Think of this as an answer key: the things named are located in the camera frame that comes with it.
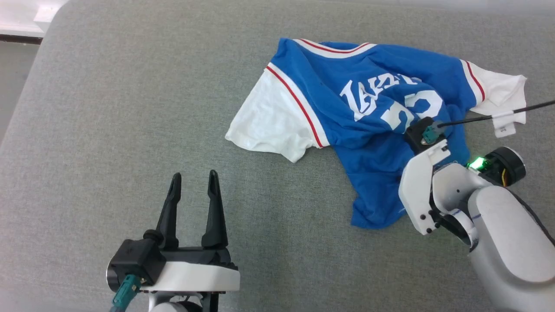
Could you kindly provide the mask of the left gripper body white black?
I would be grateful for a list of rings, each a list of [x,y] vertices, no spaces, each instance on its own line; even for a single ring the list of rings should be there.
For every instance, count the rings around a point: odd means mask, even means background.
[[[228,248],[182,247],[164,251],[158,247],[126,247],[110,260],[106,279],[113,292],[133,274],[142,292],[221,293],[240,290],[240,272]]]

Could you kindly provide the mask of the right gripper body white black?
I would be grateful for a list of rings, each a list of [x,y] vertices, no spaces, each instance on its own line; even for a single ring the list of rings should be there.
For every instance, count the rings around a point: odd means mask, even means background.
[[[508,187],[526,176],[521,156],[502,146],[470,164],[442,162],[450,156],[447,140],[425,146],[409,160],[398,195],[415,229],[428,235],[443,227],[456,236],[476,236],[467,201],[486,186]]]

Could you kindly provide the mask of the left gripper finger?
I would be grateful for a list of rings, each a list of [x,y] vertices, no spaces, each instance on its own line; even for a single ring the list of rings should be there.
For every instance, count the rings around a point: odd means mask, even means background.
[[[206,222],[206,232],[202,236],[202,247],[212,249],[226,248],[229,241],[219,176],[216,170],[210,170],[207,194],[210,203]]]
[[[156,228],[161,237],[159,247],[162,250],[172,250],[179,246],[179,240],[176,237],[176,218],[181,195],[182,175],[180,172],[176,172],[172,177]]]

